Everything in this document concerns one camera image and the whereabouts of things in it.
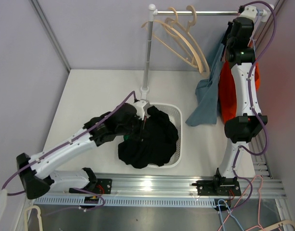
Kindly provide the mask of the black t shirt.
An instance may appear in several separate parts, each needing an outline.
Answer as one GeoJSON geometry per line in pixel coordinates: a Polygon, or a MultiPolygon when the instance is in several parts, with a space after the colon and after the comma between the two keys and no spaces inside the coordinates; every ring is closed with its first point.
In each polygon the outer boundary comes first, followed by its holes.
{"type": "Polygon", "coordinates": [[[118,145],[118,158],[137,169],[149,164],[162,167],[169,163],[179,139],[178,130],[168,114],[155,106],[149,107],[147,114],[143,141],[127,140],[118,145]]]}

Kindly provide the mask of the beige wooden hanger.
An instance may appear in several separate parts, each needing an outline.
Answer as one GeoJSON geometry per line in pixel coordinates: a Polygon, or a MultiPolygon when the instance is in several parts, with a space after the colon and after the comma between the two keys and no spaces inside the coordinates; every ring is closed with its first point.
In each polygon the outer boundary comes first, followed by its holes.
{"type": "Polygon", "coordinates": [[[182,23],[179,21],[179,14],[173,7],[168,7],[168,10],[174,13],[175,19],[169,17],[165,19],[165,23],[168,24],[170,28],[178,31],[180,33],[180,36],[174,31],[170,32],[169,28],[166,28],[165,30],[185,52],[186,57],[181,58],[188,65],[192,66],[193,68],[197,68],[202,76],[209,77],[210,68],[206,57],[202,49],[198,45],[197,41],[190,33],[190,29],[195,26],[197,22],[195,8],[192,5],[188,5],[186,9],[190,11],[192,15],[192,20],[188,21],[186,26],[183,26],[182,23]]]}
{"type": "Polygon", "coordinates": [[[170,28],[168,24],[165,23],[165,20],[156,20],[156,16],[159,16],[160,12],[157,10],[154,4],[150,4],[148,6],[148,20],[143,23],[142,28],[147,31],[147,48],[146,48],[146,56],[145,56],[145,69],[149,69],[150,58],[151,58],[151,45],[152,39],[156,39],[160,44],[166,47],[172,54],[181,59],[184,63],[186,63],[181,57],[186,57],[185,52],[180,48],[180,46],[175,42],[175,40],[166,32],[166,28],[170,29],[170,32],[174,31],[176,34],[180,36],[180,33],[173,28],[170,28]],[[158,36],[153,32],[154,24],[159,25],[167,38],[170,39],[170,42],[165,41],[163,38],[158,36]]]}

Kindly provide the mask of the orange t shirt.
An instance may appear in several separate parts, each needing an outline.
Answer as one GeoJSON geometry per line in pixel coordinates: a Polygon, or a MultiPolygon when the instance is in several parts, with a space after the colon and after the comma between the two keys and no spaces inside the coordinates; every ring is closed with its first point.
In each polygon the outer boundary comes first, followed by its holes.
{"type": "Polygon", "coordinates": [[[218,101],[221,119],[225,124],[236,117],[237,97],[236,88],[229,62],[223,64],[218,83],[218,101]]]}

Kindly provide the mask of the blue grey t shirt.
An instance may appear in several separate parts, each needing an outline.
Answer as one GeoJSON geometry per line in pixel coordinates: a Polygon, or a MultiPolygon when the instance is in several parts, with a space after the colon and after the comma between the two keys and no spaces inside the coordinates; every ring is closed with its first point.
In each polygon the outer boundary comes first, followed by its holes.
{"type": "Polygon", "coordinates": [[[195,95],[198,105],[185,122],[190,127],[215,125],[217,123],[217,117],[220,114],[218,83],[224,65],[222,60],[224,51],[222,41],[224,37],[224,35],[221,36],[215,44],[215,48],[207,57],[208,63],[211,64],[208,78],[200,80],[196,86],[195,95]]]}

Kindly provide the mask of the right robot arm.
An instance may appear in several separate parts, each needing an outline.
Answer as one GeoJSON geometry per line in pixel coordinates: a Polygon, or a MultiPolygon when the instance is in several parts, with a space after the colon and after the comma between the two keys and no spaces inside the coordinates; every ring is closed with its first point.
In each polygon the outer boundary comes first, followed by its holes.
{"type": "Polygon", "coordinates": [[[219,97],[228,143],[213,178],[212,189],[217,195],[241,194],[237,169],[242,153],[249,151],[249,142],[268,121],[256,96],[257,59],[249,47],[253,30],[253,19],[239,16],[229,23],[222,42],[225,63],[220,72],[219,97]]]}

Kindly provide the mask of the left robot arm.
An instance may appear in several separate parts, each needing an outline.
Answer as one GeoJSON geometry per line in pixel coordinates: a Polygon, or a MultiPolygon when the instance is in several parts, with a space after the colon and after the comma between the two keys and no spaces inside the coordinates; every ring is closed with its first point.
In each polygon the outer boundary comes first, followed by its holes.
{"type": "Polygon", "coordinates": [[[112,112],[93,117],[77,133],[46,153],[18,155],[19,177],[27,198],[37,199],[48,192],[95,191],[98,179],[91,168],[78,171],[58,171],[57,168],[116,137],[137,133],[149,106],[145,100],[124,103],[112,112]]]}

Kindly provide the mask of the beige hanger bottom right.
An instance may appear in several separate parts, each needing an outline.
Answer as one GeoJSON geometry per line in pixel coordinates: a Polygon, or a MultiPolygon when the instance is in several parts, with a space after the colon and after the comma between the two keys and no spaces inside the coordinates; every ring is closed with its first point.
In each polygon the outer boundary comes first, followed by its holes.
{"type": "Polygon", "coordinates": [[[277,222],[277,223],[272,224],[272,225],[270,225],[268,227],[265,227],[263,230],[271,231],[271,230],[274,230],[274,229],[277,229],[279,227],[283,227],[283,226],[286,226],[286,225],[291,226],[295,231],[295,222],[292,221],[292,220],[283,220],[283,221],[277,222]]]}

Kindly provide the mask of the white metal clothes rack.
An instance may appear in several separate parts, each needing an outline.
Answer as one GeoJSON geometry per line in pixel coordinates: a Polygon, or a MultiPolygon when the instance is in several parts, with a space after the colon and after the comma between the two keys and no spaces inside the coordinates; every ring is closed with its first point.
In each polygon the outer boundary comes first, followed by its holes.
{"type": "MultiPolygon", "coordinates": [[[[259,17],[261,18],[261,22],[266,22],[267,19],[270,17],[270,14],[274,12],[274,5],[268,4],[266,2],[259,1],[259,4],[263,4],[267,7],[266,10],[260,10],[259,17]]],[[[166,11],[159,11],[160,15],[156,16],[156,20],[165,20],[167,17],[173,17],[173,12],[166,10],[166,11]]],[[[185,11],[177,11],[179,15],[179,21],[182,23],[183,26],[187,25],[187,22],[192,20],[192,15],[190,11],[187,9],[185,11]]],[[[196,11],[195,13],[197,16],[199,15],[238,15],[237,12],[225,12],[225,11],[196,11]]],[[[144,67],[144,72],[143,72],[143,84],[140,88],[141,92],[141,99],[146,100],[147,95],[149,93],[149,87],[148,87],[148,74],[149,74],[149,69],[146,70],[144,67]]]]}

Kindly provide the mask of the aluminium rail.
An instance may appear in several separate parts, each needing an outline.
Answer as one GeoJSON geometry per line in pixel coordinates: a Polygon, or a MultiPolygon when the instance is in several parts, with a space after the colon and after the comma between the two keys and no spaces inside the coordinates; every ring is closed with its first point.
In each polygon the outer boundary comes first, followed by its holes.
{"type": "MultiPolygon", "coordinates": [[[[177,197],[186,198],[197,196],[197,188],[192,184],[202,180],[212,180],[212,177],[198,176],[153,176],[131,174],[97,173],[98,178],[112,179],[111,196],[130,197],[177,197]]],[[[286,192],[281,180],[261,179],[257,177],[253,182],[251,198],[264,199],[286,198],[286,192]]]]}

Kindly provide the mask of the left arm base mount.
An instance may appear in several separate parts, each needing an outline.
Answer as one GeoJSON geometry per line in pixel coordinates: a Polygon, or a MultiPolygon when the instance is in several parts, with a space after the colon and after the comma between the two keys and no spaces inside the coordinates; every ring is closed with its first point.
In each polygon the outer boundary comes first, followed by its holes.
{"type": "Polygon", "coordinates": [[[112,179],[93,179],[92,181],[88,181],[84,186],[79,187],[78,185],[70,187],[67,192],[68,193],[83,193],[81,191],[76,190],[75,188],[79,188],[82,190],[86,190],[88,192],[96,193],[96,194],[110,194],[112,189],[112,179]]]}

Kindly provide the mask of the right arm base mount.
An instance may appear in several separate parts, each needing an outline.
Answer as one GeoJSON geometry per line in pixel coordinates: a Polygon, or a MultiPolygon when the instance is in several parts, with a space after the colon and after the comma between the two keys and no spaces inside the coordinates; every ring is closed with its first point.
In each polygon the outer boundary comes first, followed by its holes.
{"type": "Polygon", "coordinates": [[[214,176],[212,180],[198,180],[192,183],[199,196],[241,196],[240,184],[236,177],[225,178],[214,176]]]}

